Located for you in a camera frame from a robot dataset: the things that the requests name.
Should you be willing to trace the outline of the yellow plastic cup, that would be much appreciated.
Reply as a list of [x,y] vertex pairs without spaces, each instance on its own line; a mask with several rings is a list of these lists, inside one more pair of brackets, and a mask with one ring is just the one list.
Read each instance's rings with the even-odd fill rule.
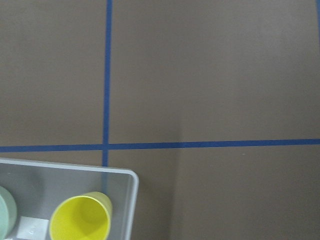
[[106,240],[111,231],[113,204],[98,191],[64,200],[54,210],[49,223],[52,240]]

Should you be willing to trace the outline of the pale green bowl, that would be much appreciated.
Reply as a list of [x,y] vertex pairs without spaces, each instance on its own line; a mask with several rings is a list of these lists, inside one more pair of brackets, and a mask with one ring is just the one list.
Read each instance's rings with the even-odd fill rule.
[[0,187],[0,239],[4,240],[17,221],[17,204],[12,194]]

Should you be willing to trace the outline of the clear plastic box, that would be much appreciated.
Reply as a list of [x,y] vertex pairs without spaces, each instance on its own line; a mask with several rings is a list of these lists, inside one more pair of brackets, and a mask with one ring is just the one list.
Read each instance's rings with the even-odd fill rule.
[[3,158],[3,240],[128,240],[139,178],[129,169]]

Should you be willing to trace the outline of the white label in box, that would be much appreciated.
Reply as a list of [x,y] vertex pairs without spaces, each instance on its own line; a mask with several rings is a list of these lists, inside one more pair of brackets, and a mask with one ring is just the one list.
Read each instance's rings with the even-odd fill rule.
[[16,237],[22,240],[45,240],[48,225],[48,219],[21,216]]

